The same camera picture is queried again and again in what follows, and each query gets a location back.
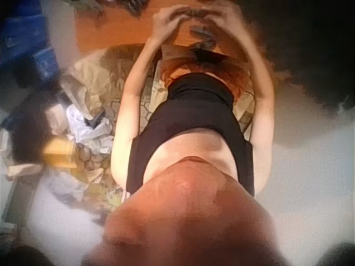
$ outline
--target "woman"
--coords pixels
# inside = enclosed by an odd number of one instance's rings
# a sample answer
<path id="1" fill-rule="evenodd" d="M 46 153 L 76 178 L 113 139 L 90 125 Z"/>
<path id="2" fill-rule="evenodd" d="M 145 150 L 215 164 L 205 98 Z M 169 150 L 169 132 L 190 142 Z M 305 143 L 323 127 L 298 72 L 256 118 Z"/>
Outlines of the woman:
<path id="1" fill-rule="evenodd" d="M 238 6 L 205 7 L 243 47 L 251 65 L 255 113 L 250 142 L 232 113 L 233 96 L 209 74 L 183 75 L 139 135 L 140 97 L 160 45 L 188 19 L 188 6 L 154 15 L 125 83 L 111 170 L 131 194 L 107 220 L 93 265 L 285 265 L 268 213 L 254 200 L 270 175 L 274 92 Z"/>

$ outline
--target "white floor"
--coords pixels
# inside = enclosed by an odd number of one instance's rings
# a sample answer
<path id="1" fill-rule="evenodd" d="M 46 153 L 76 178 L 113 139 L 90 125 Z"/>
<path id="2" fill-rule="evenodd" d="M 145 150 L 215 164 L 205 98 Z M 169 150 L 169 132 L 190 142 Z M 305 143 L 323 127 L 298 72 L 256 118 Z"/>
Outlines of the white floor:
<path id="1" fill-rule="evenodd" d="M 93 218 L 92 214 L 59 202 L 43 176 L 22 239 L 41 250 L 54 265 L 80 265 L 82 257 L 102 239 L 103 227 L 93 223 Z"/>

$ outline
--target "black top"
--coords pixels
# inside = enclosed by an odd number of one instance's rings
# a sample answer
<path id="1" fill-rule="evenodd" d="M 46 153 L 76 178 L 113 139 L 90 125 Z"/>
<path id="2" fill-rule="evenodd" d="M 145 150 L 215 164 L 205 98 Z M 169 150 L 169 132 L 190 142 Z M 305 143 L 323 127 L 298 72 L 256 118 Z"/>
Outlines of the black top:
<path id="1" fill-rule="evenodd" d="M 206 128 L 223 137 L 236 162 L 239 183 L 254 196 L 252 146 L 232 112 L 234 99 L 226 85 L 193 73 L 177 78 L 168 91 L 167 101 L 132 142 L 126 190 L 133 194 L 143 185 L 146 166 L 161 144 L 183 131 Z"/>

